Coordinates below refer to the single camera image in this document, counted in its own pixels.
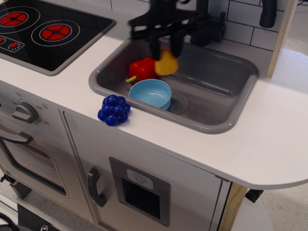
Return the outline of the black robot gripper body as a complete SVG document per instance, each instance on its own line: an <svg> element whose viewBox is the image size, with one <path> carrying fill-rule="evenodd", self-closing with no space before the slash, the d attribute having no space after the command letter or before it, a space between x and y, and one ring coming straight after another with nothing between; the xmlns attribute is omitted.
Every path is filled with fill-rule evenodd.
<svg viewBox="0 0 308 231"><path fill-rule="evenodd" d="M145 14L129 20L132 39L152 39L169 36L182 40L187 31L193 29L197 11L177 8L176 0L151 0L150 9Z"/></svg>

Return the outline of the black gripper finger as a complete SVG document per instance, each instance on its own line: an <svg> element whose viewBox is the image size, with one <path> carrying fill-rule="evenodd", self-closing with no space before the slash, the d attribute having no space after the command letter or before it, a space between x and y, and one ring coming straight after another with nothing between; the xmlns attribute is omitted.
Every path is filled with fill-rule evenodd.
<svg viewBox="0 0 308 231"><path fill-rule="evenodd" d="M175 58L178 58L181 54L182 47L184 44L185 32L176 32L170 34L169 44L170 50Z"/></svg>
<svg viewBox="0 0 308 231"><path fill-rule="evenodd" d="M149 46L152 54L152 58L155 60L159 60L160 58L160 41L159 38L151 38L149 40Z"/></svg>

